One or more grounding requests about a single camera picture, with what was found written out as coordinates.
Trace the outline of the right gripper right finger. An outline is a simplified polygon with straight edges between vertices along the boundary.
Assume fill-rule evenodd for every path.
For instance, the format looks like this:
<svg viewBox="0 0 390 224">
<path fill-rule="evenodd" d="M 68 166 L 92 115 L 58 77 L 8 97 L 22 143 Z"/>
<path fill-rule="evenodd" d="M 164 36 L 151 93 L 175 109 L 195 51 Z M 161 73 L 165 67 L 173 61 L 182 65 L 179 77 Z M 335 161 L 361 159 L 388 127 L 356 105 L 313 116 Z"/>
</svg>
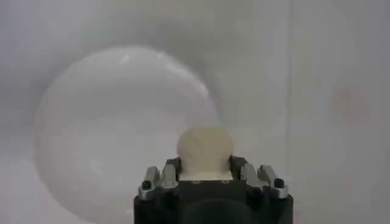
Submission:
<svg viewBox="0 0 390 224">
<path fill-rule="evenodd" d="M 229 158 L 229 165 L 234 180 L 244 181 L 247 186 L 261 192 L 267 190 L 274 198 L 288 197 L 288 186 L 284 179 L 276 175 L 271 166 L 261 165 L 255 168 L 245 158 L 233 155 Z"/>
</svg>

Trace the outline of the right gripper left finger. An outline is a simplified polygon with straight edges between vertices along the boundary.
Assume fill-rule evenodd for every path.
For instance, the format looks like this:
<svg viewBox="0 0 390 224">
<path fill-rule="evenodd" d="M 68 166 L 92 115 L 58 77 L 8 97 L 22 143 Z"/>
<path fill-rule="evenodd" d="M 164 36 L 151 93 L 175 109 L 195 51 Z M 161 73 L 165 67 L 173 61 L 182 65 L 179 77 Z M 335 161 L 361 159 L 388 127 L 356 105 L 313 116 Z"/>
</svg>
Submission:
<svg viewBox="0 0 390 224">
<path fill-rule="evenodd" d="M 165 193 L 175 193 L 179 187 L 179 175 L 182 170 L 179 157 L 168 159 L 162 170 L 150 166 L 138 188 L 140 200 L 156 200 Z"/>
</svg>

